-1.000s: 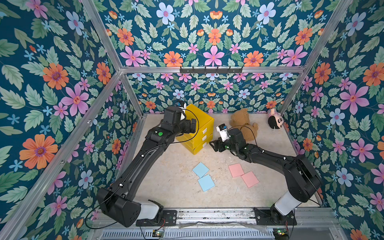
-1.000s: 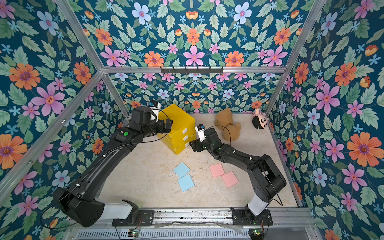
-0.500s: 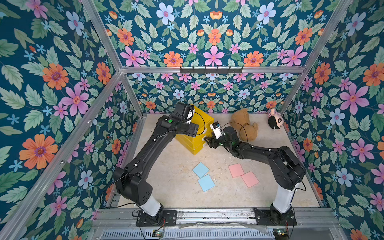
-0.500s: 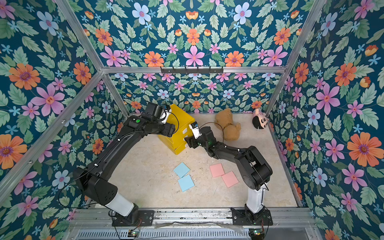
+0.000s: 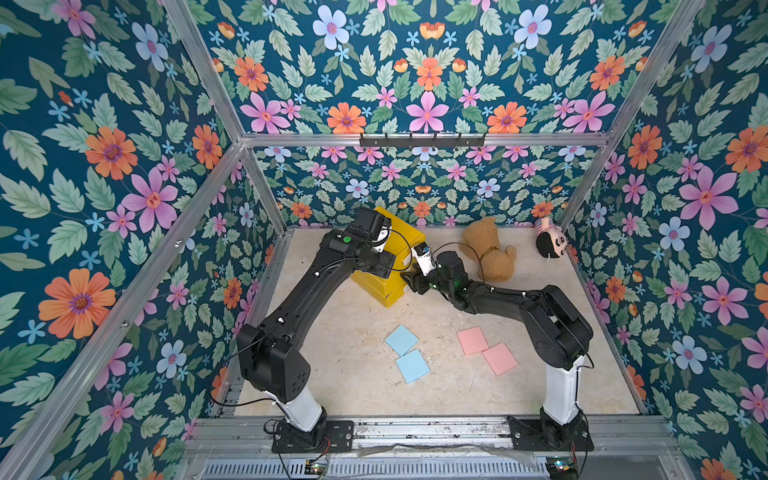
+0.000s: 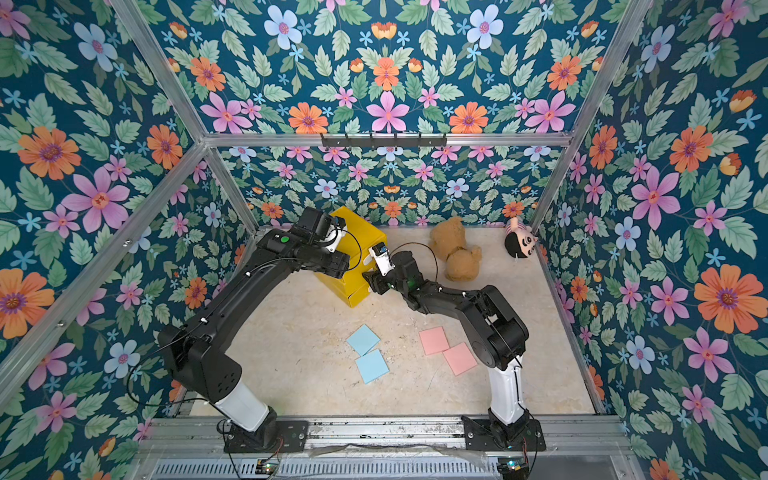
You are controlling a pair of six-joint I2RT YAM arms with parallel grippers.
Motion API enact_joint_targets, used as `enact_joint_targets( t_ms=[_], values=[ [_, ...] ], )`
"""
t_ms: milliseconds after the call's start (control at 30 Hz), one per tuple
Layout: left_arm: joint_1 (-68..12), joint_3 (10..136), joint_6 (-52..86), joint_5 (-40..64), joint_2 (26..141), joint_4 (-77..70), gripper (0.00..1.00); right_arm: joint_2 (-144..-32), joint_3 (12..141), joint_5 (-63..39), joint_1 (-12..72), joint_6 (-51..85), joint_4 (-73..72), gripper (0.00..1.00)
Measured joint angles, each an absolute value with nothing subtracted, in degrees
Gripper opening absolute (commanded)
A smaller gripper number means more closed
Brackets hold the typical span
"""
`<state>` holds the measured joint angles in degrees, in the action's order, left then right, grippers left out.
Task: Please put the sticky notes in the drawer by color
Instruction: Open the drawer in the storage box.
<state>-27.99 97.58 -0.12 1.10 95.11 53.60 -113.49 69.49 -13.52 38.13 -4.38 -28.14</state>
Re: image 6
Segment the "yellow plastic drawer cabinet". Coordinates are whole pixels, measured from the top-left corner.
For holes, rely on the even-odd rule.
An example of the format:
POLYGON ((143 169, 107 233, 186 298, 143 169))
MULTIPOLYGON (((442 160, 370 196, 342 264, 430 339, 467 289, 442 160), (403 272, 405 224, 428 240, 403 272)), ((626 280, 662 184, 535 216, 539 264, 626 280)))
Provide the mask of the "yellow plastic drawer cabinet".
POLYGON ((341 279, 321 273, 315 273, 315 277, 346 305, 354 308, 369 295, 369 284, 363 278, 363 273, 376 269, 376 262, 369 249, 380 243, 387 246, 388 240, 383 231, 347 207, 338 208, 332 216, 343 218, 346 230, 352 234, 352 237, 346 235, 340 241, 337 250, 350 256, 350 266, 354 266, 354 269, 346 272, 341 279))

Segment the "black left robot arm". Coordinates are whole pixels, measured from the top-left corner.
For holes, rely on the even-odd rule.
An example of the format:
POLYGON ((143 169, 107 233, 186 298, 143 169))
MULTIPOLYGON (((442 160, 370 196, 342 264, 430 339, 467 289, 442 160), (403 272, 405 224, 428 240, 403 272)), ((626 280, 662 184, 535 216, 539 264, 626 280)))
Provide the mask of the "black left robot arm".
POLYGON ((234 431, 272 442, 276 412, 248 388, 243 367, 227 350, 261 302, 291 274, 306 270, 342 278, 350 270, 350 256, 338 245, 347 235, 344 219, 311 207, 289 230, 265 233, 209 304, 184 326, 167 326, 159 334, 160 353, 172 379, 224 414, 234 431))

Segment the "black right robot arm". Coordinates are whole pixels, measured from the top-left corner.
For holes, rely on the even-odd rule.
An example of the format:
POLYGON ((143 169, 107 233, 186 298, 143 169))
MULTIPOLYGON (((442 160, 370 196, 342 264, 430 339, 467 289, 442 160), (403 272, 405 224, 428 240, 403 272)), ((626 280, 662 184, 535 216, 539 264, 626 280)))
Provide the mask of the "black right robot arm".
POLYGON ((390 253, 379 244, 369 249, 376 262, 363 278, 383 295, 398 292, 408 307, 425 315, 443 315, 462 326, 469 347, 489 371, 492 423, 509 428, 530 418, 523 399, 522 357, 529 331, 502 293, 493 285, 480 290, 449 288, 422 275, 409 251, 390 253))

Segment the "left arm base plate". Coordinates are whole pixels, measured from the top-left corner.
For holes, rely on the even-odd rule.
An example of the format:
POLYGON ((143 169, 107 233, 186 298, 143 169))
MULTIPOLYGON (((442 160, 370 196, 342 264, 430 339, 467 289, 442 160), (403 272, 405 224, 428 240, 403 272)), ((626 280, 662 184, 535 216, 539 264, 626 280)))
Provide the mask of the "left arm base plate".
POLYGON ((231 454, 302 452, 308 429, 307 421, 267 420, 249 432, 227 420, 223 424, 224 450, 231 454))

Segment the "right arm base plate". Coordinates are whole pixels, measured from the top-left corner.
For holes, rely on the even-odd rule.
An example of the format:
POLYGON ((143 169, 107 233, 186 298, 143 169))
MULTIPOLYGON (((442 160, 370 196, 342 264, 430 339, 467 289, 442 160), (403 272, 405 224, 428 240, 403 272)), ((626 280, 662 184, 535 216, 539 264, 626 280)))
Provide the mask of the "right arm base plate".
POLYGON ((510 425, 492 413, 487 419, 469 416, 460 419, 467 450, 541 452, 547 448, 541 423, 528 412, 510 425))

